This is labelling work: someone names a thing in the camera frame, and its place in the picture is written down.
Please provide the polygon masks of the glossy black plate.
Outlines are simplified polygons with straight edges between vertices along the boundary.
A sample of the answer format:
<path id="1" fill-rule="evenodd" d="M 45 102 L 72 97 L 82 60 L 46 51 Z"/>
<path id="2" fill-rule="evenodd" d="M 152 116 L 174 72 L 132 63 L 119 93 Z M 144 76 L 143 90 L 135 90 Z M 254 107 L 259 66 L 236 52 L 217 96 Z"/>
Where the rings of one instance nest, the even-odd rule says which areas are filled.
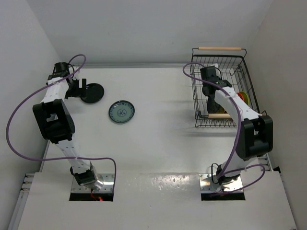
<path id="1" fill-rule="evenodd" d="M 85 96 L 80 99 L 87 104 L 94 104 L 100 101 L 105 94 L 104 87 L 98 83 L 89 83 L 85 88 Z"/>
<path id="2" fill-rule="evenodd" d="M 209 114 L 223 114 L 224 108 L 221 107 L 215 100 L 214 96 L 209 96 L 207 101 L 207 111 Z"/>

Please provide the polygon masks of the lime green plate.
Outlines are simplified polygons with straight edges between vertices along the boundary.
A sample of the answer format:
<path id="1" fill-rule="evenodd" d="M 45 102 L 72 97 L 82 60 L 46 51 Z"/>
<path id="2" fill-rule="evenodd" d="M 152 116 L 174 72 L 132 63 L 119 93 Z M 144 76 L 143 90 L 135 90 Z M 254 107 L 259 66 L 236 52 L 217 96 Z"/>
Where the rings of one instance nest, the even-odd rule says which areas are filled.
<path id="1" fill-rule="evenodd" d="M 249 96 L 246 92 L 241 91 L 240 94 L 243 96 L 243 100 L 247 105 L 250 105 L 250 100 L 249 100 Z"/>

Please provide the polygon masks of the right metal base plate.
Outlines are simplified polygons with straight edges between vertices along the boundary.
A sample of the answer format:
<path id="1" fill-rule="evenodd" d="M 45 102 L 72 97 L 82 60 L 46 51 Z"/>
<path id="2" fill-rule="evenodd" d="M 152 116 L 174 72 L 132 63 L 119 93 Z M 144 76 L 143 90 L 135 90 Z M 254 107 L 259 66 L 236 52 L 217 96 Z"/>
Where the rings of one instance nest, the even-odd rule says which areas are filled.
<path id="1" fill-rule="evenodd" d="M 229 182 L 218 184 L 215 173 L 199 174 L 201 193 L 242 193 L 243 184 L 240 175 Z"/>

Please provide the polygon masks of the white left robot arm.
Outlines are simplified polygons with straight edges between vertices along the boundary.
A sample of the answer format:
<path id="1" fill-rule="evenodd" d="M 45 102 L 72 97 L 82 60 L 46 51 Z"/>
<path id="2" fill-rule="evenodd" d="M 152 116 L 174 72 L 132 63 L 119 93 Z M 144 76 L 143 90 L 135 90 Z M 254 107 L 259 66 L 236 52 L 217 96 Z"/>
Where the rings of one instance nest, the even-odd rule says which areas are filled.
<path id="1" fill-rule="evenodd" d="M 44 139 L 55 144 L 68 158 L 70 172 L 79 186 L 95 190 L 97 175 L 90 160 L 82 160 L 74 138 L 75 124 L 64 100 L 69 97 L 86 96 L 86 80 L 79 80 L 70 74 L 71 64 L 58 62 L 47 79 L 47 92 L 39 104 L 33 106 L 33 113 Z"/>

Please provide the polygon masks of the metal base plate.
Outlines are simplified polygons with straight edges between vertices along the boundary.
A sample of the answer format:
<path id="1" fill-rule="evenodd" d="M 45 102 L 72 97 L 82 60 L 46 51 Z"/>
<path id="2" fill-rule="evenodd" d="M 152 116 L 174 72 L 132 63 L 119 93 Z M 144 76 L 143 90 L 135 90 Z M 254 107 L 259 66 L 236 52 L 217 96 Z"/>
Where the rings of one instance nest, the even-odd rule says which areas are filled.
<path id="1" fill-rule="evenodd" d="M 218 184 L 215 173 L 199 174 L 201 193 L 242 193 L 243 184 L 240 175 L 229 182 Z"/>
<path id="2" fill-rule="evenodd" d="M 94 184 L 94 193 L 112 193 L 114 185 L 114 174 L 99 173 L 97 175 L 97 182 Z M 72 180 L 71 193 L 90 193 L 91 189 L 86 186 L 80 186 L 75 178 Z"/>

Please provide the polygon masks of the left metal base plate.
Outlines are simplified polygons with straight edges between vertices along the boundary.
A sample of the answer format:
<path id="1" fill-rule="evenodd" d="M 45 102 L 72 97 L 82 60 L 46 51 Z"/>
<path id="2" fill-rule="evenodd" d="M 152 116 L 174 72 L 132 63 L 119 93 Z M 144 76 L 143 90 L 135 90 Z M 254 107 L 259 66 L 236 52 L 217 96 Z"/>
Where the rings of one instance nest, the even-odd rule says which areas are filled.
<path id="1" fill-rule="evenodd" d="M 114 174 L 99 173 L 97 175 L 97 182 L 94 184 L 94 193 L 112 193 L 114 185 Z M 90 193 L 91 189 L 86 186 L 80 186 L 75 178 L 72 180 L 71 193 Z"/>

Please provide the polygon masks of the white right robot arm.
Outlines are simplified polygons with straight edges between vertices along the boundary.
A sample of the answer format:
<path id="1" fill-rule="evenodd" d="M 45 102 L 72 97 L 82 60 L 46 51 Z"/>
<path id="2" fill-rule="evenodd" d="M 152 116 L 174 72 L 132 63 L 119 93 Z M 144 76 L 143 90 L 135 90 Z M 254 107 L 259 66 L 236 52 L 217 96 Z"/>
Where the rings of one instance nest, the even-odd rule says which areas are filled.
<path id="1" fill-rule="evenodd" d="M 235 180 L 252 161 L 272 150 L 273 120 L 250 108 L 231 83 L 217 75 L 215 66 L 201 68 L 200 72 L 202 93 L 208 98 L 208 113 L 227 112 L 238 126 L 229 158 L 218 166 L 212 177 L 214 183 L 222 185 Z"/>

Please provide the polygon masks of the orange plate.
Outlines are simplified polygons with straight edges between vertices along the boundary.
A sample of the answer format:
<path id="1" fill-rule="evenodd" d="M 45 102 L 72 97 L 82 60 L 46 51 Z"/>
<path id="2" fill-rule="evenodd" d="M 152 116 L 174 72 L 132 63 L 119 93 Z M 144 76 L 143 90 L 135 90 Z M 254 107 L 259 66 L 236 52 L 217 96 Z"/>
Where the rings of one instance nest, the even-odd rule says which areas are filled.
<path id="1" fill-rule="evenodd" d="M 242 92 L 238 92 L 237 94 L 243 101 L 245 100 L 245 95 Z"/>

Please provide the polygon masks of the blue floral plate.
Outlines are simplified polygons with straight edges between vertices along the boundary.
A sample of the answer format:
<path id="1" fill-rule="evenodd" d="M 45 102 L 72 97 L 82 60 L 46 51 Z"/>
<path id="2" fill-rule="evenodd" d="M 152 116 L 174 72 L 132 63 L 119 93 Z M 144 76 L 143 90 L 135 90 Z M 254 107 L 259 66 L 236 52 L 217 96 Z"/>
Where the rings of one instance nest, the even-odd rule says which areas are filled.
<path id="1" fill-rule="evenodd" d="M 130 121 L 135 114 L 134 105 L 125 100 L 114 102 L 108 111 L 108 116 L 116 124 L 124 124 Z"/>

